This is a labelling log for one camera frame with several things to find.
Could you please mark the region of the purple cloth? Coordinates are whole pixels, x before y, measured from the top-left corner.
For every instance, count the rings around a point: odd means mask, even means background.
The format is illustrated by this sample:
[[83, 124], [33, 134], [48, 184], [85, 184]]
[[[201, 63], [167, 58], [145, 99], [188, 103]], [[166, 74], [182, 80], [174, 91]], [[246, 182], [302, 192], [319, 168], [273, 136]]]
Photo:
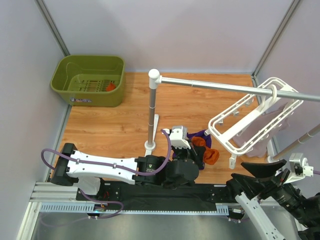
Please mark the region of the purple cloth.
[[205, 135], [205, 130], [195, 133], [187, 133], [186, 137], [191, 140], [194, 149], [178, 149], [173, 151], [172, 157], [187, 156], [193, 160], [197, 160], [208, 165], [214, 165], [219, 158], [219, 152], [212, 147], [212, 139], [210, 135]]

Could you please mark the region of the white clip sock hanger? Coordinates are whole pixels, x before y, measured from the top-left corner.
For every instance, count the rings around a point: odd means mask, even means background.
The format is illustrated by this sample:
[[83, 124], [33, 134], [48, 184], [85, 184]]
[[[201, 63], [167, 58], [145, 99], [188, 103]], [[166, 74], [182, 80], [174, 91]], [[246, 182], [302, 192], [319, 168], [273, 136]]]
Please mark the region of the white clip sock hanger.
[[238, 156], [254, 151], [259, 143], [268, 144], [270, 139], [281, 130], [284, 121], [304, 102], [300, 99], [290, 99], [284, 103], [283, 107], [275, 110], [276, 114], [274, 114], [268, 110], [278, 101], [284, 99], [280, 97], [281, 91], [294, 94], [297, 94], [298, 91], [277, 77], [268, 78], [257, 88], [271, 90], [271, 96], [262, 96], [260, 104], [254, 110], [225, 132], [220, 132], [216, 125], [221, 125], [224, 119], [230, 115], [237, 115], [242, 107], [249, 106], [256, 98], [256, 93], [245, 95], [208, 122], [205, 134], [213, 136], [231, 154], [229, 158], [230, 169], [236, 167]]

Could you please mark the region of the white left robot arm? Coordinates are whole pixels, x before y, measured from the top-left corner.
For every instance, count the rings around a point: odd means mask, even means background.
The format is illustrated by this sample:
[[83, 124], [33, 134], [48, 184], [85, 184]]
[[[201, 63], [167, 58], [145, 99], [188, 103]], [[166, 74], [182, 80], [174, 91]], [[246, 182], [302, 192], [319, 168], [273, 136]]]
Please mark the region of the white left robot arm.
[[95, 183], [97, 178], [107, 178], [130, 185], [174, 189], [193, 185], [199, 173], [196, 162], [183, 155], [174, 160], [154, 155], [110, 158], [83, 153], [73, 143], [66, 143], [58, 153], [50, 181], [60, 186], [73, 186], [83, 180]]

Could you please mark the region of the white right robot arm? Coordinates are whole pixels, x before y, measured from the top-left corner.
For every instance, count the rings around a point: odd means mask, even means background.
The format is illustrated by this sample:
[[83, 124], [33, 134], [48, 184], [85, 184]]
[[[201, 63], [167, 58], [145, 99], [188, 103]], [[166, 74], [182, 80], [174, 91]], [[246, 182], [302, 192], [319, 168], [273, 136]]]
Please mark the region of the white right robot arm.
[[289, 182], [291, 171], [277, 171], [286, 164], [282, 159], [273, 163], [242, 162], [251, 176], [232, 173], [226, 182], [232, 198], [241, 205], [263, 240], [283, 240], [285, 237], [277, 230], [268, 218], [259, 201], [273, 198], [281, 207], [289, 212], [305, 230], [298, 236], [302, 240], [318, 240], [320, 238], [320, 196], [306, 198], [300, 189]]

